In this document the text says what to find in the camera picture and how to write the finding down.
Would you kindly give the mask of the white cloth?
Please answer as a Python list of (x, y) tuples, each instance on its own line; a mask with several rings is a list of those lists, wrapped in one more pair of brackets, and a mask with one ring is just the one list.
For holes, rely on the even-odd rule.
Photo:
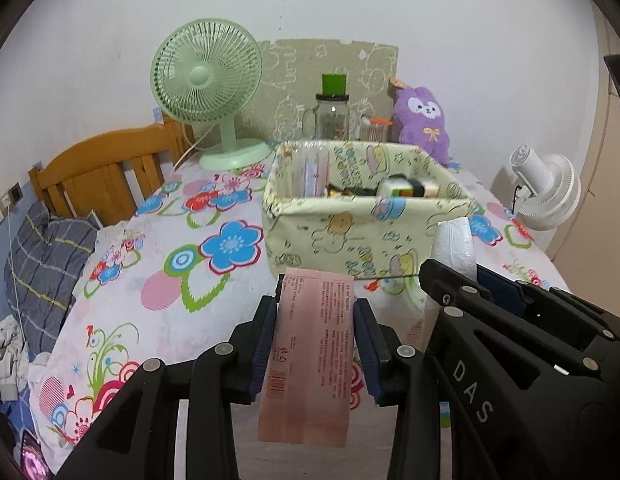
[(438, 223), (431, 258), (459, 274), (477, 280), (477, 259), (469, 220), (465, 217)]

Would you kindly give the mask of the pink paper packet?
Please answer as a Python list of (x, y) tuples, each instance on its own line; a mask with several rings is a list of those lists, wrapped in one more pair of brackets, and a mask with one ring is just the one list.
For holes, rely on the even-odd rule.
[(289, 268), (260, 401), (258, 439), (347, 443), (353, 368), (353, 278)]

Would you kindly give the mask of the clear plastic packet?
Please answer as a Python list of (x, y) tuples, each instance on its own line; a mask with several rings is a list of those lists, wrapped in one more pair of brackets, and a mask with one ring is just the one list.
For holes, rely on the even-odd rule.
[(298, 195), (320, 198), (327, 195), (329, 185), (329, 151), (325, 146), (309, 146), (300, 152)]

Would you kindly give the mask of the yellow-green fabric storage basket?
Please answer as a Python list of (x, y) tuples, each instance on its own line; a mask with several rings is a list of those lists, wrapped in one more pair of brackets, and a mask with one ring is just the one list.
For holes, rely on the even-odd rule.
[[(298, 195), (300, 152), (329, 151), (327, 195)], [(378, 197), (378, 184), (401, 174), (440, 187), (437, 197)], [(417, 274), (431, 255), (439, 222), (469, 217), (476, 200), (425, 151), (405, 144), (290, 141), (278, 145), (262, 200), (270, 269), (302, 268), (357, 280)]]

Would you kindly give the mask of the smartphone with pink screen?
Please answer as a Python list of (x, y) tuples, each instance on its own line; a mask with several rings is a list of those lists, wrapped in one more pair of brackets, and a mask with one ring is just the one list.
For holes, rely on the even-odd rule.
[(52, 480), (54, 474), (46, 463), (37, 438), (27, 429), (22, 430), (20, 469), (29, 480)]

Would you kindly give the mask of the white clip fan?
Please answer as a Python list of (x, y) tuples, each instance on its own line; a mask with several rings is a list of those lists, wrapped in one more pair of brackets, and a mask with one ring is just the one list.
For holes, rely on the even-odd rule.
[(572, 216), (581, 198), (581, 182), (566, 156), (540, 156), (521, 144), (509, 162), (519, 181), (512, 199), (515, 217), (534, 231), (552, 231)]

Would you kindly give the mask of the crumpled clothes on bed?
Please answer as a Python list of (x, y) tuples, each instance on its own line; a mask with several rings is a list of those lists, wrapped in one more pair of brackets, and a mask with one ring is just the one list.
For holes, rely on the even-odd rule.
[(28, 344), (13, 315), (0, 321), (0, 403), (19, 399), (27, 387)]

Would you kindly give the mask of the toothpick jar orange lid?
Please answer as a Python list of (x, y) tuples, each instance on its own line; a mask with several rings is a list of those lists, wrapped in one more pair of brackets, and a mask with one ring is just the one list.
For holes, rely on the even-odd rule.
[(391, 129), (392, 122), (389, 119), (362, 116), (360, 139), (365, 142), (388, 142), (390, 140)]

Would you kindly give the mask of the purple plush bunny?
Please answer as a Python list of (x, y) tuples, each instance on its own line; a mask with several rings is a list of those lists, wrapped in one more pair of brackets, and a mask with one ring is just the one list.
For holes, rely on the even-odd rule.
[(442, 166), (450, 162), (444, 113), (428, 88), (395, 88), (392, 128), (393, 141), (418, 146)]

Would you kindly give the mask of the floral tablecloth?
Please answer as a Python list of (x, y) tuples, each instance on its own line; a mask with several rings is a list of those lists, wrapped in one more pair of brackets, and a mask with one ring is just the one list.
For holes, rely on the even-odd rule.
[[(31, 363), (30, 408), (43, 456), (57, 474), (124, 382), (149, 358), (196, 358), (252, 318), (273, 294), (261, 233), (261, 200), (272, 156), (230, 172), (184, 165), (128, 222), (98, 232), (74, 288), (74, 306), (49, 356)], [(556, 266), (467, 171), (456, 171), (478, 203), (470, 221), (478, 262), (511, 280), (568, 289)], [(416, 278), (355, 281), (378, 321), (403, 342), (421, 339), (426, 296)], [(243, 479), (384, 479), (395, 408), (368, 396), (353, 363), (345, 448), (258, 441), (259, 404), (234, 406)]]

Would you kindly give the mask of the glass mason jar mug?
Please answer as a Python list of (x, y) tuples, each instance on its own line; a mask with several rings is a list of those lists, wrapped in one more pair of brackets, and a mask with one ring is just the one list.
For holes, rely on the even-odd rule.
[(302, 114), (302, 135), (313, 140), (346, 141), (350, 131), (349, 96), (317, 94)]

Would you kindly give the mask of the grey plaid pillow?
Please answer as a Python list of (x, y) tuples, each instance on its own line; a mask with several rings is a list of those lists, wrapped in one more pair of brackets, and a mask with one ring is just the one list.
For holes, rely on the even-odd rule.
[(4, 282), (7, 304), (31, 353), (53, 350), (99, 229), (90, 217), (57, 217), (42, 202), (26, 212), (8, 253)]

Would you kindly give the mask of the green plastic cup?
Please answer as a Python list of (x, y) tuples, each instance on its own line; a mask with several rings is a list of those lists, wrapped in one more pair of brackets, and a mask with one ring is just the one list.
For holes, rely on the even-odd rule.
[(344, 98), (347, 95), (347, 75), (323, 74), (322, 94), (323, 96), (339, 96), (339, 98)]

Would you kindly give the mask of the green patterned cardboard panel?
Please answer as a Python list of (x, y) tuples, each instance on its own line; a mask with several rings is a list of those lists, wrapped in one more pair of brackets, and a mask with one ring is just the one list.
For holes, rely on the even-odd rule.
[(239, 136), (272, 143), (300, 139), (302, 115), (315, 105), (324, 74), (346, 77), (351, 138), (359, 136), (363, 116), (391, 117), (389, 79), (397, 73), (398, 47), (336, 39), (278, 39), (259, 47), (261, 84), (235, 119)]

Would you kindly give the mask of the wooden bed headboard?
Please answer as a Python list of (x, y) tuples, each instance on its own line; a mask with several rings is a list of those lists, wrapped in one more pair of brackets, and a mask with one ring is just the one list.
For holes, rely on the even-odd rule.
[(146, 200), (167, 181), (160, 157), (177, 162), (191, 140), (191, 128), (168, 115), (160, 124), (91, 136), (57, 155), (44, 168), (29, 170), (37, 199), (62, 218), (95, 212), (106, 226), (130, 219), (136, 206), (124, 171), (130, 169)]

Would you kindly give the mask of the green desk fan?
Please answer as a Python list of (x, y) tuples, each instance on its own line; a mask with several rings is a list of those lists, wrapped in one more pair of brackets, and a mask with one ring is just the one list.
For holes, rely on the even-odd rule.
[(232, 170), (270, 154), (267, 143), (240, 138), (235, 117), (259, 89), (262, 55), (246, 28), (223, 18), (191, 21), (165, 38), (150, 67), (150, 87), (169, 117), (220, 130), (220, 142), (204, 151), (199, 166)]

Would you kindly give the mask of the wall power socket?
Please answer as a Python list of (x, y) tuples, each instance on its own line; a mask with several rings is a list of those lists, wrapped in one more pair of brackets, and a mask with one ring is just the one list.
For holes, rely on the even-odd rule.
[(8, 191), (0, 197), (0, 211), (4, 216), (11, 212), (15, 206), (22, 200), (22, 187), (19, 183), (15, 183)]

